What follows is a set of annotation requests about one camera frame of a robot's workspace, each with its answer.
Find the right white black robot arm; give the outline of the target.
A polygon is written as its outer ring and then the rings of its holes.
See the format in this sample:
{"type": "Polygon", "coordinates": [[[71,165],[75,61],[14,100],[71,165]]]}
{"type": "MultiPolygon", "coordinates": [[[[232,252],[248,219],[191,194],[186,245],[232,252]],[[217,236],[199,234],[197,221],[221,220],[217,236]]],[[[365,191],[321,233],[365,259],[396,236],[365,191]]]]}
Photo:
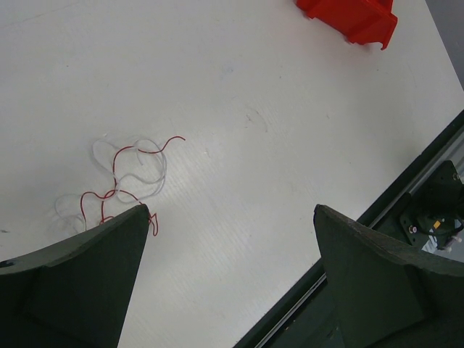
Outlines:
{"type": "Polygon", "coordinates": [[[399,224],[412,246],[432,254],[462,241],[463,182],[452,161],[440,164],[415,193],[408,195],[399,224]]]}

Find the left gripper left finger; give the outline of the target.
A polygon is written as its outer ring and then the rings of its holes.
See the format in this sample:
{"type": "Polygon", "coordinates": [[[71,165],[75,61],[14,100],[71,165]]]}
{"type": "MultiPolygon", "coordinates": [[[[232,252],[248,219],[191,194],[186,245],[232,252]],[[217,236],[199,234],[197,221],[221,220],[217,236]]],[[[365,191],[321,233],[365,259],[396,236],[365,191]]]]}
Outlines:
{"type": "Polygon", "coordinates": [[[1,261],[2,347],[116,347],[149,231],[137,205],[1,261]]]}

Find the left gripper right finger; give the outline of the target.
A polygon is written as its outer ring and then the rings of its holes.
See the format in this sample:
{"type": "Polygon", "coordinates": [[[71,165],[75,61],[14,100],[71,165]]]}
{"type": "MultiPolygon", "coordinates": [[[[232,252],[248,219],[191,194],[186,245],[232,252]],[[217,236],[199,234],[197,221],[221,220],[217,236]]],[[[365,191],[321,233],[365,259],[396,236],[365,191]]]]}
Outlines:
{"type": "Polygon", "coordinates": [[[325,205],[315,234],[346,347],[462,347],[463,264],[325,205]]]}

